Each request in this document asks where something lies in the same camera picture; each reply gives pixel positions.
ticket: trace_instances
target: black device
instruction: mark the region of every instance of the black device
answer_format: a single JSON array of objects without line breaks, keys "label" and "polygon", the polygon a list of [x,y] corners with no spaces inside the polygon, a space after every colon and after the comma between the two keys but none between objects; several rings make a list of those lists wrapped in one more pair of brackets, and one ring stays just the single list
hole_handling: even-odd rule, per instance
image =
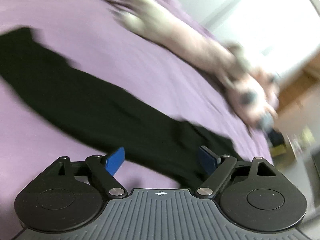
[{"label": "black device", "polygon": [[[106,170],[108,155],[60,157],[16,197],[15,240],[307,240],[303,194],[262,157],[252,162],[202,146],[208,179],[195,190],[133,189]],[[86,176],[90,184],[75,176]]]}]

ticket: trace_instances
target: black pants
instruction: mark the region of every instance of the black pants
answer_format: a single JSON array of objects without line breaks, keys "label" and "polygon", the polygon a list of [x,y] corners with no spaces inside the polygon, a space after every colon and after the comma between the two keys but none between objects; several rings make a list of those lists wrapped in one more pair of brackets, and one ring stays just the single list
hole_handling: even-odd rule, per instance
[{"label": "black pants", "polygon": [[194,189],[205,179],[197,160],[201,145],[241,160],[231,140],[174,120],[122,88],[71,68],[62,56],[34,42],[28,28],[0,36],[0,75],[64,132],[103,152],[123,146],[126,159],[182,187]]}]

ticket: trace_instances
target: blue lever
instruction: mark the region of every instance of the blue lever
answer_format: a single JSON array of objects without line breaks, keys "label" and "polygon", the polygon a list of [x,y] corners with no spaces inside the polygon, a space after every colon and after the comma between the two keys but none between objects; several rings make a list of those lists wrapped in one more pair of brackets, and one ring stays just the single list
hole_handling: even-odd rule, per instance
[{"label": "blue lever", "polygon": [[221,158],[205,146],[199,148],[198,160],[208,175],[211,175],[221,163]]},{"label": "blue lever", "polygon": [[124,162],[124,148],[114,152],[106,161],[105,169],[113,176]]}]

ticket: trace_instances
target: white wall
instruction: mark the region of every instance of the white wall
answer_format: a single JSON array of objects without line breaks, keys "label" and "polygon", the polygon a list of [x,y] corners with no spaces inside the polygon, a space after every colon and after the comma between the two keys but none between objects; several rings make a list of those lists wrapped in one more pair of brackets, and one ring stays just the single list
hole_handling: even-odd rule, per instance
[{"label": "white wall", "polygon": [[320,17],[309,0],[179,0],[221,41],[266,55],[284,82],[320,45]]}]

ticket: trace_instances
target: crosshair symbol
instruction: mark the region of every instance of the crosshair symbol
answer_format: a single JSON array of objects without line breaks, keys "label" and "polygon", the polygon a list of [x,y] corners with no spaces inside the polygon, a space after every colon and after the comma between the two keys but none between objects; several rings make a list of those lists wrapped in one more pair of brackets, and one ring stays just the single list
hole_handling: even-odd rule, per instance
[{"label": "crosshair symbol", "polygon": [[164,194],[167,194],[167,193],[164,193],[163,191],[159,191],[156,194],[159,195],[159,196],[163,196]]}]

